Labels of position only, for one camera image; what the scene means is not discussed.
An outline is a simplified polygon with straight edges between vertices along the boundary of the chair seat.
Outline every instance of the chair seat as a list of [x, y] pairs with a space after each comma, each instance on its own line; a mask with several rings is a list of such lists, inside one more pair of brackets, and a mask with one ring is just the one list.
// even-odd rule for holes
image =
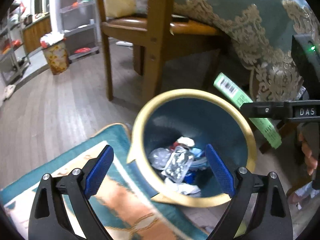
[[[123, 17], [108, 20], [104, 24], [109, 27], [122, 28], [122, 29], [140, 29], [146, 30], [148, 19], [138, 17]], [[170, 32], [172, 34], [194, 34], [206, 36], [220, 36], [224, 33], [215, 27], [211, 27], [200, 22], [189, 20], [188, 22], [172, 22], [170, 23]]]

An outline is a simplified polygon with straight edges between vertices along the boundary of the rug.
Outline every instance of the rug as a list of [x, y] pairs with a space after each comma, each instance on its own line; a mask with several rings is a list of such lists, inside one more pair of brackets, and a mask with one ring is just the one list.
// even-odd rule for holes
[[[130, 147], [125, 125], [107, 126], [89, 140], [24, 175], [0, 192], [0, 200], [17, 230], [28, 239], [28, 222], [39, 179], [45, 173], [64, 176], [99, 155], [105, 145], [113, 147], [114, 161], [90, 204], [115, 240], [199, 239], [207, 234], [194, 226], [174, 205], [151, 202], [126, 164]], [[63, 196], [70, 223], [85, 237], [73, 213], [68, 196]]]

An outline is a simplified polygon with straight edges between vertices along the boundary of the plastic packaging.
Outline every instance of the plastic packaging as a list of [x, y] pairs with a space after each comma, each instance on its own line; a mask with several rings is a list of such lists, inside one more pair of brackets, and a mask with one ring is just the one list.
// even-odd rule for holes
[[195, 171], [188, 171], [184, 177], [184, 182], [187, 184], [192, 184], [195, 181], [196, 172]]
[[168, 149], [158, 148], [153, 150], [149, 154], [148, 160], [150, 161], [152, 167], [154, 167], [157, 170], [163, 171], [171, 154], [172, 154], [172, 151]]
[[181, 193], [183, 195], [189, 195], [189, 194], [196, 194], [199, 193], [201, 190], [199, 189], [199, 187], [197, 185], [189, 185], [186, 183], [174, 183], [172, 182], [169, 178], [166, 178], [164, 180], [164, 183], [173, 191]]
[[50, 32], [40, 38], [42, 48], [47, 48], [64, 39], [64, 34], [59, 32]]
[[190, 152], [196, 157], [201, 158], [204, 157], [204, 151], [198, 148], [192, 148]]
[[180, 144], [183, 144], [189, 148], [192, 148], [195, 146], [195, 141], [192, 140], [191, 138], [189, 137], [183, 137], [181, 136], [178, 140], [177, 140], [178, 143]]
[[201, 159], [195, 160], [191, 163], [189, 170], [190, 171], [197, 171], [197, 170], [205, 170], [209, 167], [208, 161], [206, 157], [203, 157]]
[[164, 167], [164, 174], [176, 183], [181, 183], [187, 174], [194, 156], [182, 146], [177, 146]]

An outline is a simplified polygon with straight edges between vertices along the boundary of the barcode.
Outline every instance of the barcode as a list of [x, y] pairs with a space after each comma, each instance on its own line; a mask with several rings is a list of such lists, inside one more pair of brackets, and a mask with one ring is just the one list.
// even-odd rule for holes
[[235, 96], [238, 89], [233, 85], [233, 83], [226, 78], [223, 78], [220, 82], [220, 87], [225, 91], [231, 98]]

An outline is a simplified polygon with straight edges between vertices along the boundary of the wooden cabinet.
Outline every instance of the wooden cabinet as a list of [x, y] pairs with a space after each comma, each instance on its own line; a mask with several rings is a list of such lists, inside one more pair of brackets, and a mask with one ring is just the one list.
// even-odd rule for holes
[[22, 32], [27, 53], [29, 54], [39, 48], [41, 46], [40, 38], [51, 30], [50, 15], [44, 16], [25, 27]]

